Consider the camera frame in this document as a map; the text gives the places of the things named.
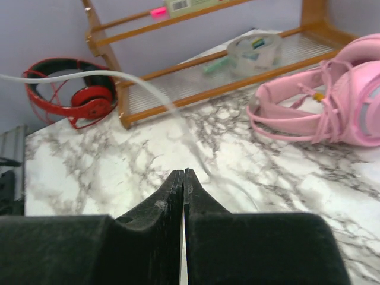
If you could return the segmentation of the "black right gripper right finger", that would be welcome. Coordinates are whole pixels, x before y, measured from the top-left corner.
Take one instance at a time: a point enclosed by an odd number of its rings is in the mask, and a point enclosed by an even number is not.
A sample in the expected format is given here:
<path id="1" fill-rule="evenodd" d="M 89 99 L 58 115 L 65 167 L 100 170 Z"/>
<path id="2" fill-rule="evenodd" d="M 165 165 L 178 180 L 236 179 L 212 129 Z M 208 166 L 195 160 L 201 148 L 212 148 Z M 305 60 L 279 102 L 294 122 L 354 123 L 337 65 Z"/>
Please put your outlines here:
<path id="1" fill-rule="evenodd" d="M 233 214 L 192 169 L 185 170 L 183 193 L 189 284 L 350 284 L 322 217 Z"/>

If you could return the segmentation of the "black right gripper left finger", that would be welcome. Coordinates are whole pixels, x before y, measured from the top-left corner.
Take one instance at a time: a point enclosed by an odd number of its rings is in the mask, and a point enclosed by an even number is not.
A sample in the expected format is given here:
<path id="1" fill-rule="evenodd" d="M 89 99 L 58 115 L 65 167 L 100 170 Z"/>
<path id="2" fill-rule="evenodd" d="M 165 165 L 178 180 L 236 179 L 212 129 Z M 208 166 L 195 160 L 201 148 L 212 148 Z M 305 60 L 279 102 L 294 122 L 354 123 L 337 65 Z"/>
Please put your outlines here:
<path id="1" fill-rule="evenodd" d="M 1 218 L 1 283 L 179 284 L 183 178 L 118 218 Z"/>

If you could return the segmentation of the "pink cat-ear headphones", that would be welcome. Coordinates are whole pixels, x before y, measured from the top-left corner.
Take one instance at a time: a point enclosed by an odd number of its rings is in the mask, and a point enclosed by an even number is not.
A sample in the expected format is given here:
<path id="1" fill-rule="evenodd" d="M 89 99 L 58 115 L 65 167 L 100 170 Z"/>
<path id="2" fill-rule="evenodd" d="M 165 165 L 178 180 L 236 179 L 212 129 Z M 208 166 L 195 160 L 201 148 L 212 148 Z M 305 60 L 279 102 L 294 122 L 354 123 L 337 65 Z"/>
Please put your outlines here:
<path id="1" fill-rule="evenodd" d="M 251 127 L 273 139 L 379 146 L 379 35 L 260 85 L 246 112 Z"/>

